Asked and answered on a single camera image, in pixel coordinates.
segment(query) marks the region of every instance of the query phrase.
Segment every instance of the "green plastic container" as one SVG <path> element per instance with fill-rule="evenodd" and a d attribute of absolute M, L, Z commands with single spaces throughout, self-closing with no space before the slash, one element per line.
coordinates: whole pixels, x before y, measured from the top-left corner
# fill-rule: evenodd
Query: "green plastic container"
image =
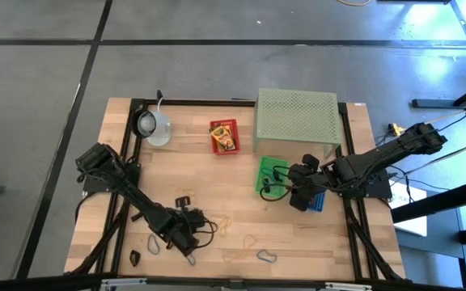
<path fill-rule="evenodd" d="M 255 193 L 257 195 L 260 195 L 260 189 L 264 187 L 264 182 L 262 179 L 265 176 L 269 177 L 269 183 L 285 184 L 287 181 L 286 177 L 280 175 L 280 179 L 282 180 L 282 182 L 278 182 L 274 179 L 274 177 L 272 176 L 272 173 L 273 173 L 274 166 L 288 167 L 288 165 L 289 163 L 287 161 L 277 159 L 277 158 L 262 156 L 260 159 L 260 166 L 258 167 L 258 175 L 256 176 Z M 281 169 L 281 168 L 277 168 L 277 171 L 285 175 L 287 175 L 287 172 L 288 172 L 287 169 Z M 271 187 L 271 192 L 269 193 L 264 192 L 264 196 L 271 196 L 274 198 L 278 198 L 278 197 L 281 197 L 285 192 L 286 192 L 286 189 L 284 187 Z"/>

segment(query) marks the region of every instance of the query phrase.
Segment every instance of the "gray floor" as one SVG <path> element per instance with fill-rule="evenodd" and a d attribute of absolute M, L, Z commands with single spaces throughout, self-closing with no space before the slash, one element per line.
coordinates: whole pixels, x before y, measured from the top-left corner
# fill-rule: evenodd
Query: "gray floor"
<path fill-rule="evenodd" d="M 92 38 L 103 6 L 96 0 L 0 1 L 0 37 Z M 334 0 L 122 0 L 114 2 L 104 31 L 104 39 L 213 38 L 465 40 L 465 34 L 450 6 L 373 1 L 347 7 Z M 7 189 L 0 194 L 0 279 L 11 277 L 88 49 L 0 47 L 0 183 Z M 95 142 L 109 97 L 153 97 L 161 89 L 167 98 L 254 99 L 259 87 L 335 92 L 340 101 L 368 103 L 374 134 L 380 135 L 389 122 L 407 127 L 447 114 L 413 110 L 409 103 L 463 94 L 466 49 L 100 47 L 31 276 L 63 270 L 81 193 L 74 159 Z M 466 121 L 444 134 L 449 142 L 435 156 L 466 146 Z M 435 156 L 408 158 L 399 165 L 410 169 Z M 451 177 L 444 187 L 466 183 L 466 171 L 454 166 L 466 167 L 466 153 L 412 178 L 441 185 Z M 426 265 L 411 259 L 419 254 L 403 254 L 406 273 L 415 281 L 457 285 L 419 276 L 414 266 Z"/>

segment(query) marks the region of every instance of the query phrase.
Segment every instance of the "wooden tabletop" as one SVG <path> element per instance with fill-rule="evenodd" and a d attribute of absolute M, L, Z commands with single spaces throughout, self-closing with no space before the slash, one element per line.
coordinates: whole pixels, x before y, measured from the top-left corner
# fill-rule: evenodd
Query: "wooden tabletop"
<path fill-rule="evenodd" d="M 98 141 L 121 149 L 130 99 L 108 101 Z M 364 153 L 375 146 L 366 105 L 348 103 L 348 116 L 355 151 Z M 190 196 L 192 205 L 220 225 L 213 242 L 193 252 L 196 265 L 175 248 L 166 250 L 164 242 L 159 255 L 147 251 L 151 233 L 143 220 L 128 220 L 122 248 L 120 275 L 207 278 L 250 278 L 290 280 L 353 280 L 345 214 L 342 200 L 327 192 L 322 213 L 301 213 L 289 206 L 288 197 L 269 203 L 254 191 L 261 155 L 283 158 L 289 164 L 300 162 L 303 154 L 314 154 L 321 163 L 321 145 L 290 141 L 263 141 L 257 153 L 252 152 L 254 108 L 161 106 L 172 119 L 172 139 L 166 146 L 142 143 L 139 188 L 153 201 L 175 207 L 174 199 Z M 236 119 L 241 151 L 229 156 L 212 153 L 211 120 Z M 132 153 L 134 135 L 129 154 Z M 346 154 L 343 140 L 343 154 Z M 98 193 L 81 207 L 74 229 L 66 271 L 78 267 L 98 242 L 104 228 L 109 193 Z M 399 275 L 404 276 L 395 229 L 389 208 L 380 200 L 365 199 L 371 238 L 381 255 Z M 138 211 L 131 207 L 129 215 Z M 196 235 L 201 242 L 208 234 Z M 359 242 L 362 271 L 368 276 L 366 255 Z M 114 249 L 111 241 L 105 270 L 110 269 Z M 266 249 L 277 255 L 277 262 L 266 263 L 256 257 Z M 141 253 L 138 266 L 129 262 L 129 253 Z"/>

